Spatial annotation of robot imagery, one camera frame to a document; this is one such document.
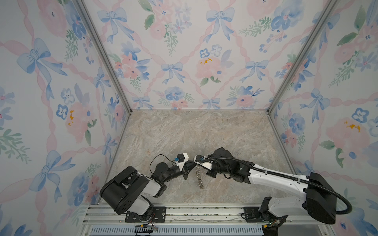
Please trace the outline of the aluminium corner post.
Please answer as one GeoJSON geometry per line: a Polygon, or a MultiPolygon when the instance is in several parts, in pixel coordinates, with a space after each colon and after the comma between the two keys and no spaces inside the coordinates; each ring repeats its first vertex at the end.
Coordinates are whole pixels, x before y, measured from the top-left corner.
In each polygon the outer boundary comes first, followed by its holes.
{"type": "Polygon", "coordinates": [[[296,60],[294,61],[293,67],[289,70],[286,78],[283,80],[283,83],[280,85],[277,94],[274,96],[273,101],[269,105],[267,109],[267,114],[272,115],[274,113],[275,108],[278,106],[278,103],[285,93],[285,90],[291,83],[293,77],[299,70],[300,66],[302,65],[302,62],[306,59],[309,52],[312,50],[312,47],[318,38],[318,36],[321,34],[321,31],[323,30],[324,26],[326,25],[329,18],[332,16],[332,13],[335,11],[335,7],[338,5],[338,0],[331,0],[327,1],[326,5],[321,12],[318,21],[315,23],[313,29],[311,30],[308,39],[304,43],[303,47],[298,53],[298,56],[296,60]]]}
{"type": "Polygon", "coordinates": [[[99,57],[102,60],[104,67],[105,67],[106,71],[108,72],[108,74],[110,76],[110,80],[112,81],[112,83],[115,86],[116,92],[120,96],[120,100],[121,100],[122,104],[125,106],[125,108],[127,110],[127,114],[131,115],[132,109],[130,108],[130,105],[127,101],[125,93],[122,89],[121,83],[119,82],[119,80],[116,76],[115,70],[113,69],[113,67],[111,65],[110,59],[109,59],[109,57],[106,53],[106,50],[104,48],[103,43],[101,42],[100,36],[99,36],[99,34],[98,34],[98,32],[95,28],[95,25],[92,21],[92,18],[90,16],[89,12],[88,12],[88,9],[87,9],[84,1],[73,0],[73,4],[77,8],[77,11],[78,11],[80,17],[82,18],[83,24],[89,32],[89,35],[90,35],[90,37],[91,37],[91,39],[94,43],[94,47],[95,47],[96,51],[98,52],[99,57]]]}

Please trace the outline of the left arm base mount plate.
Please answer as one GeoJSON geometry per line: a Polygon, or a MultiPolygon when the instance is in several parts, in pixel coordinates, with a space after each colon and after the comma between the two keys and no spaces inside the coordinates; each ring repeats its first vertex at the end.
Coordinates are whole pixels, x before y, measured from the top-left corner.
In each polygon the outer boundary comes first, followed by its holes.
{"type": "Polygon", "coordinates": [[[126,223],[164,223],[166,207],[156,207],[146,199],[137,199],[126,212],[126,223]]]}

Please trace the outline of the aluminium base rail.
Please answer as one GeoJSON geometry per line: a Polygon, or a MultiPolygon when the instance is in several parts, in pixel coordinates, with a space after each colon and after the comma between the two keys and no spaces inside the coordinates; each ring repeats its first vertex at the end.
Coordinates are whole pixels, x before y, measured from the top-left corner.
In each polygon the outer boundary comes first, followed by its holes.
{"type": "Polygon", "coordinates": [[[126,222],[107,204],[91,205],[79,236],[334,236],[331,226],[309,216],[289,216],[279,228],[246,221],[246,204],[163,204],[165,221],[147,226],[126,222]]]}

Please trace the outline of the aluminium corner post right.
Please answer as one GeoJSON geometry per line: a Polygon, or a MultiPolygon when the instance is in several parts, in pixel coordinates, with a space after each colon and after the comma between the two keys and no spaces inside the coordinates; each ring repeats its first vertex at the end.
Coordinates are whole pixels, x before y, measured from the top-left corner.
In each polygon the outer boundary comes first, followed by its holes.
{"type": "Polygon", "coordinates": [[[273,101],[269,105],[267,109],[267,114],[272,115],[274,113],[275,108],[278,106],[278,103],[285,93],[285,90],[291,83],[293,77],[299,70],[300,66],[302,65],[302,62],[306,59],[309,52],[312,50],[312,47],[318,38],[318,36],[321,34],[321,31],[323,30],[324,26],[326,25],[329,18],[332,16],[332,13],[335,11],[335,7],[338,5],[338,0],[331,0],[327,1],[326,5],[321,12],[318,21],[315,23],[313,29],[311,30],[308,39],[304,43],[303,47],[298,53],[298,56],[296,60],[294,61],[293,67],[289,70],[286,78],[283,80],[283,83],[280,85],[277,94],[274,96],[273,101]]]}

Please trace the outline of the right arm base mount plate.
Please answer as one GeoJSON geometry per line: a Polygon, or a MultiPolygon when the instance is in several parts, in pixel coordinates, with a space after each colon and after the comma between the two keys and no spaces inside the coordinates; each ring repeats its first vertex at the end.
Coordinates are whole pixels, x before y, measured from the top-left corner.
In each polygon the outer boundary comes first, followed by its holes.
{"type": "Polygon", "coordinates": [[[277,217],[269,211],[269,203],[272,197],[265,197],[261,206],[243,207],[241,217],[247,223],[265,223],[264,228],[279,228],[287,219],[287,215],[277,217]]]}

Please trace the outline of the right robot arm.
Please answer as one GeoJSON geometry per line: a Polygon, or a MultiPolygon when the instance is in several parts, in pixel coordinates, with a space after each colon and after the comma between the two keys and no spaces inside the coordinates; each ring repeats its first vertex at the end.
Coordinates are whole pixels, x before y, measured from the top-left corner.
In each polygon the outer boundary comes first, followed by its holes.
{"type": "Polygon", "coordinates": [[[264,198],[259,212],[266,221],[290,215],[308,215],[324,224],[333,225],[336,222],[336,193],[320,174],[305,176],[273,171],[234,158],[223,147],[208,156],[196,155],[194,161],[213,177],[225,174],[238,183],[263,185],[290,194],[285,198],[264,198]]]}

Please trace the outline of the aluminium corner post left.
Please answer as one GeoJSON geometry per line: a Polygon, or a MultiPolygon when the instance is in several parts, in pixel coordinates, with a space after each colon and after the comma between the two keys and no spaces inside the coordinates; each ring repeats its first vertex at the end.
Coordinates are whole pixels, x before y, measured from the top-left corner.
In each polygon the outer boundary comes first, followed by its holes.
{"type": "Polygon", "coordinates": [[[88,9],[87,9],[84,1],[73,0],[73,4],[77,8],[77,11],[78,11],[80,17],[82,18],[83,24],[89,32],[89,35],[90,35],[90,37],[91,37],[91,39],[94,43],[94,47],[95,47],[96,51],[98,52],[99,57],[102,60],[104,67],[105,67],[106,71],[108,72],[108,74],[110,76],[110,80],[112,81],[112,83],[115,86],[116,92],[120,96],[120,100],[121,100],[122,104],[125,106],[125,108],[127,110],[127,114],[131,115],[132,109],[130,108],[130,105],[127,101],[125,93],[122,89],[121,83],[119,82],[119,80],[116,76],[115,70],[113,69],[113,67],[111,65],[110,59],[109,59],[109,57],[106,53],[106,50],[104,48],[103,43],[101,42],[100,36],[99,36],[99,34],[98,34],[98,32],[95,28],[95,25],[92,21],[92,18],[90,16],[89,12],[88,12],[88,9]]]}

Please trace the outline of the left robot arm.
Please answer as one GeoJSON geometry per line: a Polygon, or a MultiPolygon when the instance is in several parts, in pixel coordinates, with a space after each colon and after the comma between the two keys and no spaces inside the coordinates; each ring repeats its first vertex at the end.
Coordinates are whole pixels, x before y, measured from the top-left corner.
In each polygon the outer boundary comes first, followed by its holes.
{"type": "Polygon", "coordinates": [[[143,216],[149,214],[153,207],[146,195],[160,197],[167,189],[166,182],[178,177],[186,180],[196,166],[193,161],[178,163],[172,167],[161,162],[150,177],[129,166],[102,187],[100,197],[118,215],[131,212],[143,216]]]}

